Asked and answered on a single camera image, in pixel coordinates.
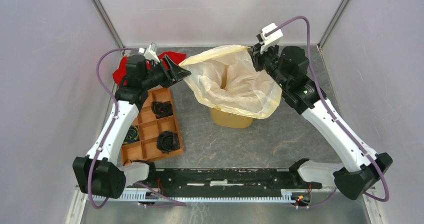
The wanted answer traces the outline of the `cream plastic trash bag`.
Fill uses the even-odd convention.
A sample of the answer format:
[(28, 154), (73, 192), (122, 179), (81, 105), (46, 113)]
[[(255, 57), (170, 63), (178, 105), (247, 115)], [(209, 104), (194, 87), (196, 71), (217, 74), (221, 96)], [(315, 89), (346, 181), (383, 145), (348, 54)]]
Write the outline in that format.
[(255, 70), (246, 46), (218, 46), (188, 57), (180, 67), (191, 72), (184, 81), (209, 108), (266, 119), (280, 105), (281, 88), (265, 71)]

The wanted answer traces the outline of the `yellow mesh trash bin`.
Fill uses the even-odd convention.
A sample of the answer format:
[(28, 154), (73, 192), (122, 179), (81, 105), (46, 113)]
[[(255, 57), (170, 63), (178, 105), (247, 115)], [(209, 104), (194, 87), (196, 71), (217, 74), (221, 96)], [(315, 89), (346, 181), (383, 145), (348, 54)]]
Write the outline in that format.
[(219, 109), (209, 108), (212, 121), (222, 127), (243, 129), (253, 123), (253, 118), (223, 112)]

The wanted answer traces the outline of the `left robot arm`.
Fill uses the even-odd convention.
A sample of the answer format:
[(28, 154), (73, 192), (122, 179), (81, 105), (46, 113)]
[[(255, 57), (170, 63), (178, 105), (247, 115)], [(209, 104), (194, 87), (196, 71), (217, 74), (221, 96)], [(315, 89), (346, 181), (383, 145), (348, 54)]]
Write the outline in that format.
[(140, 113), (154, 87), (168, 88), (191, 75), (167, 55), (149, 60), (141, 54), (132, 55), (125, 63), (125, 75), (113, 94), (111, 113), (99, 137), (84, 157), (76, 157), (72, 168), (81, 191), (93, 198), (117, 199), (124, 189), (139, 182), (152, 187), (157, 174), (146, 161), (134, 161), (117, 167), (117, 157), (127, 132)]

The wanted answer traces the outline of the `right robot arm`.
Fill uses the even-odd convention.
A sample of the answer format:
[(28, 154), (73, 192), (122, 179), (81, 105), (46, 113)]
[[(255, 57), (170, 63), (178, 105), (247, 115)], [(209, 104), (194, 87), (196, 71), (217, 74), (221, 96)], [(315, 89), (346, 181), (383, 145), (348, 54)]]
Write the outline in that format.
[(265, 71), (282, 89), (284, 101), (312, 124), (339, 156), (340, 164), (307, 158), (290, 167), (289, 182), (301, 188), (308, 182), (336, 187), (356, 200), (382, 180), (393, 163), (388, 153), (377, 153), (365, 144), (337, 113), (325, 92), (307, 75), (310, 61), (304, 49), (271, 46), (261, 53), (259, 45), (248, 49), (256, 71)]

